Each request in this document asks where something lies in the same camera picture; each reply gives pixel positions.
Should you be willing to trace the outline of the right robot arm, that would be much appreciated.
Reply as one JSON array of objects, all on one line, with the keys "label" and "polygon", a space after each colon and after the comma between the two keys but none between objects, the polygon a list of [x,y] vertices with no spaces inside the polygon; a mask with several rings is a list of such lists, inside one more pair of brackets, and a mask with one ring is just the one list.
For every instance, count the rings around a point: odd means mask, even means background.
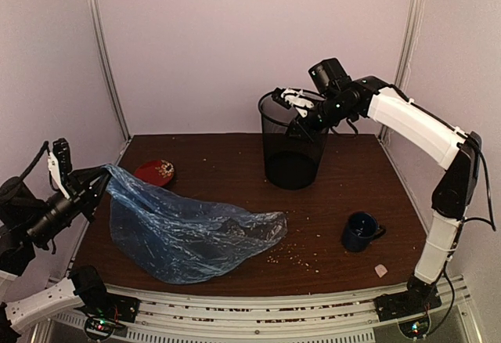
[{"label": "right robot arm", "polygon": [[419,312],[430,300],[431,289],[456,249],[465,213],[478,180],[481,137],[447,124],[419,107],[395,85],[375,76],[352,79],[338,59],[324,60],[309,69],[320,100],[286,88],[276,102],[297,111],[287,134],[309,142],[323,129],[343,120],[369,118],[421,148],[444,170],[431,197],[432,223],[409,290],[401,304],[407,312]]}]

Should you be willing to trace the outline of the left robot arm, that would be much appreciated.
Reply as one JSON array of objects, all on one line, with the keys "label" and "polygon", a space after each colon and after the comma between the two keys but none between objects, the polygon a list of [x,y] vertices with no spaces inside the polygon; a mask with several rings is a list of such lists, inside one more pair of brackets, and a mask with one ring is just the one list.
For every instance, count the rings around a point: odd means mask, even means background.
[{"label": "left robot arm", "polygon": [[[110,173],[105,168],[84,168],[67,176],[48,200],[34,196],[23,176],[1,186],[1,291],[27,269],[35,248],[54,250],[54,238],[70,227],[78,215],[89,222],[99,205]],[[23,330],[53,314],[85,306],[96,315],[113,309],[113,299],[95,267],[83,266],[70,272],[54,291],[44,290],[13,303],[1,303],[1,340],[17,341]]]}]

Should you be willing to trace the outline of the blue plastic trash bag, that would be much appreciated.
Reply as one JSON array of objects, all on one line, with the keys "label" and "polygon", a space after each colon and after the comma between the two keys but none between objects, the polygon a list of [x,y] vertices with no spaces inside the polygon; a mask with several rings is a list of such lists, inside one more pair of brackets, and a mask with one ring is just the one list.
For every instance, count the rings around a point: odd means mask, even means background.
[{"label": "blue plastic trash bag", "polygon": [[250,212],[232,204],[181,197],[108,164],[110,237],[152,277],[202,283],[233,271],[287,235],[281,211]]}]

